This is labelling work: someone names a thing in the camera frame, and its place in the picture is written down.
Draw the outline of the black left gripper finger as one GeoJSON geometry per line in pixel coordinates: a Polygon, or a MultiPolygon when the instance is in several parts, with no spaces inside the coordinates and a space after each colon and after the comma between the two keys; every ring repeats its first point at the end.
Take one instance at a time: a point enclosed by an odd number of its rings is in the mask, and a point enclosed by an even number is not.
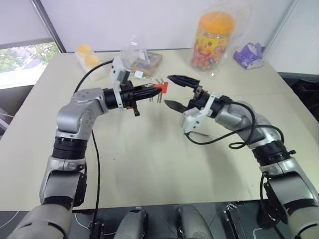
{"type": "Polygon", "coordinates": [[[160,93],[160,90],[139,90],[134,92],[135,101],[152,98],[160,93]]]}
{"type": "Polygon", "coordinates": [[[154,85],[140,85],[135,87],[134,92],[135,93],[159,93],[160,88],[157,88],[154,85]]]}

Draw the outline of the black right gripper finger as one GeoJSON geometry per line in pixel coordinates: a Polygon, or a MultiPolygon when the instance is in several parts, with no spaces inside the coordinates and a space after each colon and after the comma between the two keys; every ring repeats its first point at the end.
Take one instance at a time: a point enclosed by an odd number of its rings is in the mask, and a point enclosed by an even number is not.
{"type": "Polygon", "coordinates": [[[200,82],[197,79],[182,75],[169,75],[167,78],[179,86],[190,88],[197,88],[200,82]]]}
{"type": "Polygon", "coordinates": [[[189,110],[188,107],[184,106],[182,103],[179,103],[177,101],[173,100],[164,100],[164,103],[172,110],[179,112],[179,113],[184,113],[185,111],[189,110]]]}

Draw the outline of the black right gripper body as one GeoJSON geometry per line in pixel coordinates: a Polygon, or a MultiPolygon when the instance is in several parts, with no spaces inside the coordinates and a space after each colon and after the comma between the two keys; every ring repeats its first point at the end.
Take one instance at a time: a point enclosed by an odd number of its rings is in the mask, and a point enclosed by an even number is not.
{"type": "Polygon", "coordinates": [[[210,94],[203,89],[202,86],[198,86],[196,89],[194,89],[194,95],[193,98],[189,101],[187,109],[197,108],[201,110],[206,106],[206,103],[210,97],[210,94]]]}

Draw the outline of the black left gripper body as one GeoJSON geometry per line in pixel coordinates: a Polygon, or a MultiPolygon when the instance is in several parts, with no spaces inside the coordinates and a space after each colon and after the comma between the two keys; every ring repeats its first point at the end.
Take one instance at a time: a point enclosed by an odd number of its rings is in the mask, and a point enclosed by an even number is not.
{"type": "Polygon", "coordinates": [[[123,107],[127,110],[132,109],[134,115],[138,117],[140,112],[137,108],[136,99],[134,96],[135,87],[133,86],[132,81],[128,80],[126,83],[120,85],[120,96],[122,99],[123,107]]]}

